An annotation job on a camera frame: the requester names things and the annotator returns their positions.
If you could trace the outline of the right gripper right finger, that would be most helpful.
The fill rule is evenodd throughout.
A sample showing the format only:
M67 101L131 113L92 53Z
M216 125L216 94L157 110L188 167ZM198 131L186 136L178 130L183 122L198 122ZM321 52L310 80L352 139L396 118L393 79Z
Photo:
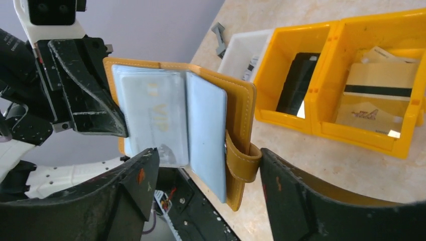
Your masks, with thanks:
M262 148L274 240L425 240L425 202L376 199L326 182Z

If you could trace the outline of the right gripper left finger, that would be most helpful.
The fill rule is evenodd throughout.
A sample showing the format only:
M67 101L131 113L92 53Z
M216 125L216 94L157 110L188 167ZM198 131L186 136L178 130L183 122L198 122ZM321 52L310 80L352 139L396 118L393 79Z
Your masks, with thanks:
M1 203L1 240L140 240L159 152L148 148L103 174L46 198Z

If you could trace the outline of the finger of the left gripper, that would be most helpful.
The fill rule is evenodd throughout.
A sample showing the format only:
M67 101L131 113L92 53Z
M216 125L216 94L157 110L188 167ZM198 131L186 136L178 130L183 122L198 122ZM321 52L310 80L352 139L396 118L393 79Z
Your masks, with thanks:
M51 40L48 48L58 69L74 131L127 137L124 114L113 101L102 63L108 56L103 40Z

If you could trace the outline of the yellow double storage bin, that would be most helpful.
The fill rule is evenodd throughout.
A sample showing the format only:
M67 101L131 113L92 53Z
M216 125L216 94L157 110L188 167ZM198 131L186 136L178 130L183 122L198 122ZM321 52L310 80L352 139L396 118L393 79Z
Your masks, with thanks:
M335 123L352 64L375 46L420 60L400 138ZM277 112L276 107L290 65L302 52L320 56L304 98L305 118L298 118ZM255 117L260 122L406 158L414 129L422 125L425 113L425 9L277 28L254 84Z

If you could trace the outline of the white storage bin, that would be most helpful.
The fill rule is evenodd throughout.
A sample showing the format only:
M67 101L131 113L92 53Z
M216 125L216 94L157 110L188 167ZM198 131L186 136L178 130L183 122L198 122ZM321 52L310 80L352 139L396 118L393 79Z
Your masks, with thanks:
M273 32L266 29L232 35L218 72L253 82Z

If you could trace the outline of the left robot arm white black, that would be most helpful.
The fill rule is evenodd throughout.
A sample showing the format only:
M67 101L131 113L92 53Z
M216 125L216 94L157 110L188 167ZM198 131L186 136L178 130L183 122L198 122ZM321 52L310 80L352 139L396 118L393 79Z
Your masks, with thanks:
M53 132L125 137L123 113L113 101L100 38L41 40L32 49L1 31L1 201L42 199L110 172L112 159L70 166L39 166L22 157Z

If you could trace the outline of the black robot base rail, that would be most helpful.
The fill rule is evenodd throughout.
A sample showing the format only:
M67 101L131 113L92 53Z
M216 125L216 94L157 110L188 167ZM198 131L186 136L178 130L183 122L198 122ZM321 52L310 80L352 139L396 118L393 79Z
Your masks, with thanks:
M239 240L182 168L159 169L151 217L141 240Z

